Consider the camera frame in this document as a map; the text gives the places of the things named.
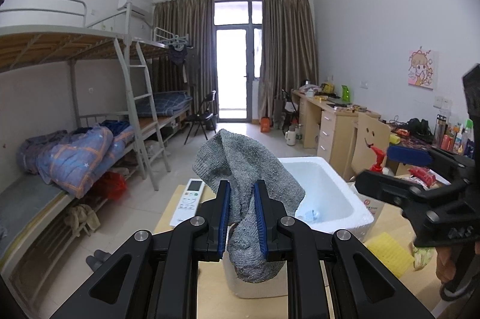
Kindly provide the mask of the person's right hand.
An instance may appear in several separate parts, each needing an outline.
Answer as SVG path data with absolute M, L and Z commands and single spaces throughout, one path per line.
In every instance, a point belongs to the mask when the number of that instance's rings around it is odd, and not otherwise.
M 462 244 L 452 246 L 437 247 L 436 259 L 436 276 L 442 284 L 446 284 L 454 279 L 456 274 L 456 266 L 459 265 L 459 260 L 454 260 L 453 256 L 463 248 Z M 475 242 L 473 261 L 469 264 L 469 275 L 472 278 L 479 274 L 479 242 Z

